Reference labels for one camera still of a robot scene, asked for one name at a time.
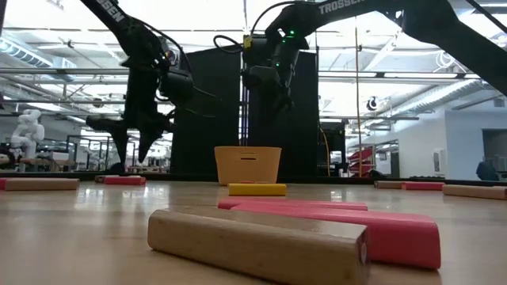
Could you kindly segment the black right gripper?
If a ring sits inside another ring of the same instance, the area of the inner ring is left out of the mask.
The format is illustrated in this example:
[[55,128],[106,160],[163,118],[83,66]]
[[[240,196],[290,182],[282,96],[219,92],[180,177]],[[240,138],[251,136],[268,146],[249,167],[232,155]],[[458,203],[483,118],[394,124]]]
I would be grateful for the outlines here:
[[245,68],[263,66],[275,68],[280,80],[276,85],[255,88],[266,93],[276,93],[273,103],[273,114],[291,111],[294,107],[290,85],[295,74],[295,66],[298,61],[299,51],[309,48],[308,42],[300,36],[275,36],[269,38],[263,35],[252,35],[253,41],[250,48],[243,48],[242,59]]

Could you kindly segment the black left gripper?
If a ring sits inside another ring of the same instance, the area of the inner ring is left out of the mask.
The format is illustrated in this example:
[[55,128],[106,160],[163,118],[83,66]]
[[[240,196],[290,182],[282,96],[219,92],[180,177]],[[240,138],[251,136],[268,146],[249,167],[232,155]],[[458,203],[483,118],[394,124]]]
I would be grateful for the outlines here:
[[86,125],[95,131],[108,132],[116,145],[120,163],[126,161],[127,129],[139,129],[138,161],[142,163],[152,144],[164,132],[172,132],[173,124],[158,112],[155,94],[159,87],[159,72],[147,59],[129,55],[123,62],[128,68],[128,84],[122,120],[87,117]]

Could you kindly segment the yellow wooden block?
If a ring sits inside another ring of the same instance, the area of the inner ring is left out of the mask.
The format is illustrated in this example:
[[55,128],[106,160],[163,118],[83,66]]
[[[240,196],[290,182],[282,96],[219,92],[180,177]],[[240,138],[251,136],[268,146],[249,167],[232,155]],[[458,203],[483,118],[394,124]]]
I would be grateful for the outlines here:
[[285,196],[286,184],[229,184],[230,196]]

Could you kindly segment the black cabinet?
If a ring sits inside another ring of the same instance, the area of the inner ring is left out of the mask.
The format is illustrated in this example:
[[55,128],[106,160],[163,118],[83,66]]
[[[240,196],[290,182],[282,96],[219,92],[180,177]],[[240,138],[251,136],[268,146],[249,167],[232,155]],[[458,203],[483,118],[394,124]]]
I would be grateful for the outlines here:
[[321,122],[318,133],[318,171],[325,177],[339,177],[348,168],[345,124]]

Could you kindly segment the black folding divider panel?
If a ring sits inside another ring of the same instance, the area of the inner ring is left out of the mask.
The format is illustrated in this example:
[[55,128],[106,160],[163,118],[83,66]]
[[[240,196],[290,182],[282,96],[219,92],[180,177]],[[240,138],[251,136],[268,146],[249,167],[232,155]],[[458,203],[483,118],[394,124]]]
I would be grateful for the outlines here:
[[[208,96],[195,95],[189,111],[179,111],[171,147],[170,172],[217,178],[214,149],[238,146],[241,59],[216,48],[188,55],[195,85]],[[248,145],[281,149],[278,177],[286,181],[316,176],[318,170],[318,77],[316,55],[302,52],[291,83],[293,106],[267,120],[269,107],[260,95],[249,95]]]

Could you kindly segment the yellow plastic bin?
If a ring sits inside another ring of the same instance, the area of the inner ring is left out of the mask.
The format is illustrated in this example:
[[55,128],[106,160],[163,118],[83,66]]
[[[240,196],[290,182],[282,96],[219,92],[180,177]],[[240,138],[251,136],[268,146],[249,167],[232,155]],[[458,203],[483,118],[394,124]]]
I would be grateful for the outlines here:
[[216,146],[219,183],[276,183],[281,151],[279,147],[267,146]]

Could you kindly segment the red rack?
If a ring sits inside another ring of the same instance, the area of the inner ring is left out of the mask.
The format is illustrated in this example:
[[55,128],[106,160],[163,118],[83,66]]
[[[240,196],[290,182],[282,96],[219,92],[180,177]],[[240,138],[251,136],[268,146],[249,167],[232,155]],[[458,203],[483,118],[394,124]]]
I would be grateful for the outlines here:
[[374,150],[372,146],[356,151],[348,157],[351,177],[369,177],[374,169]]

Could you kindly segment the wooden bench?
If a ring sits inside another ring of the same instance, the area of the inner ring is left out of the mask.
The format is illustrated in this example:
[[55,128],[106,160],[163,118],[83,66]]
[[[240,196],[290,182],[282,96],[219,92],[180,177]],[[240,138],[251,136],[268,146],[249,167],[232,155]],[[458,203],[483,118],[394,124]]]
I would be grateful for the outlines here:
[[18,173],[26,172],[67,172],[72,170],[75,162],[72,160],[50,160],[48,158],[22,158],[13,164],[7,157],[0,158],[0,171]]

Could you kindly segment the white robot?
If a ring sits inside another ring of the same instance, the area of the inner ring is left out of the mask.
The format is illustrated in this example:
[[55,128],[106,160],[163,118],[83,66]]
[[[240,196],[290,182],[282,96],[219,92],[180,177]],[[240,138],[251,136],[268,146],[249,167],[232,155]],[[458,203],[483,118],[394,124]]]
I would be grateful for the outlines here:
[[40,110],[26,109],[17,118],[17,127],[11,136],[10,145],[21,148],[25,158],[35,158],[36,145],[44,139],[45,129],[39,123],[40,116]]

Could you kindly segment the black frame structure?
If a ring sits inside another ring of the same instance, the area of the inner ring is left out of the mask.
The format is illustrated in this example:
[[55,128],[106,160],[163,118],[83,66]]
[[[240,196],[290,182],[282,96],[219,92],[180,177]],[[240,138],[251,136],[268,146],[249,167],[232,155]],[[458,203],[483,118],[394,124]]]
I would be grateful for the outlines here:
[[66,151],[75,171],[104,171],[120,162],[116,144],[110,135],[68,135]]

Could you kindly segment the silver ceiling duct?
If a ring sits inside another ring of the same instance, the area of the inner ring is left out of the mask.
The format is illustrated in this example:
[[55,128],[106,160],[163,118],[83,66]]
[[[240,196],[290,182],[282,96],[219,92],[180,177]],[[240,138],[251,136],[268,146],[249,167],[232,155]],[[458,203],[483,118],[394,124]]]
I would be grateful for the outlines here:
[[493,87],[480,79],[467,79],[451,85],[441,85],[419,94],[390,111],[385,111],[381,116],[395,117],[406,113],[421,113],[427,109],[433,109],[450,101],[489,89],[493,89]]
[[19,44],[5,37],[0,37],[0,53],[13,57],[36,68],[76,68],[77,65],[64,57],[44,56],[30,49],[29,46]]

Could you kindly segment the white wall box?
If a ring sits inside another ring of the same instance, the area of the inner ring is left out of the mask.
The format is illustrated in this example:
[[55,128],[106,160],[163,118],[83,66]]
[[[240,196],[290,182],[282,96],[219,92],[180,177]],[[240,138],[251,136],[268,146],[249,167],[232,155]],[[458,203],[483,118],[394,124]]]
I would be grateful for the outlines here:
[[446,174],[446,150],[435,149],[433,151],[433,171],[437,176],[445,176]]

